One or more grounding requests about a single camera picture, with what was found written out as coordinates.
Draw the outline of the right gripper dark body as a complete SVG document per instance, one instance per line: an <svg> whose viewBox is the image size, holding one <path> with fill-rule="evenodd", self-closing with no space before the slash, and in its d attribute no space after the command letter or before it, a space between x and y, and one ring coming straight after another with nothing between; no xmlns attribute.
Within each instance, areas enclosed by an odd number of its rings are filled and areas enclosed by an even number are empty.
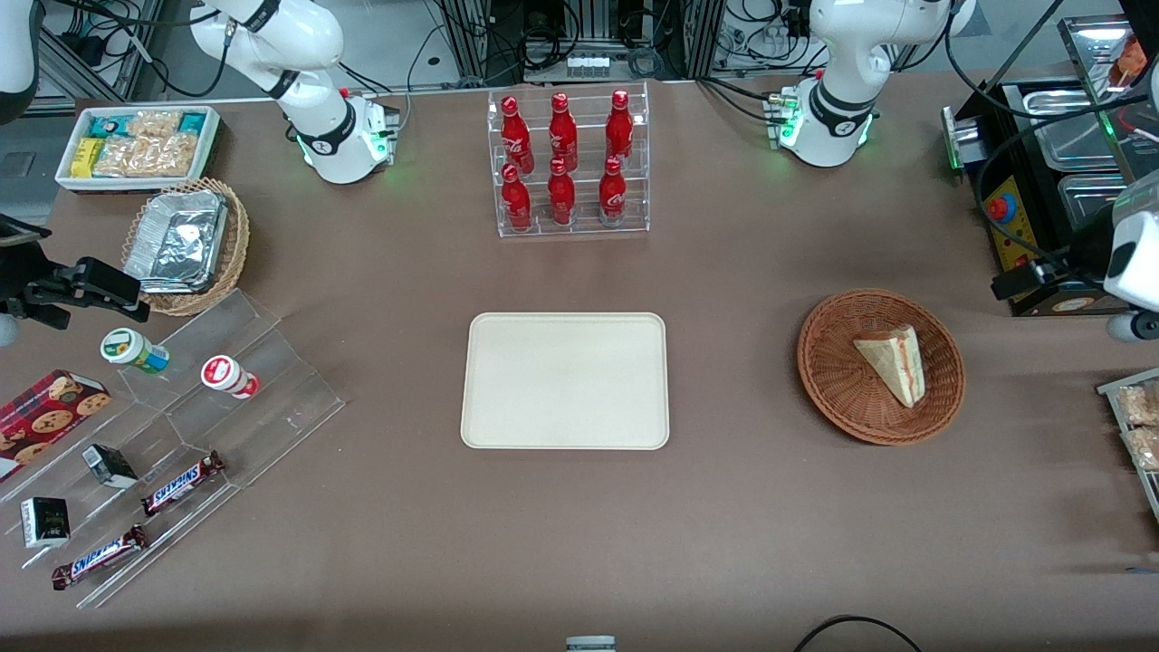
<svg viewBox="0 0 1159 652"><path fill-rule="evenodd" d="M57 264L49 261L41 240L50 239L53 230L22 220L1 218L1 302L3 309L28 309L29 305L54 303L57 294L44 290L41 280L53 279Z"/></svg>

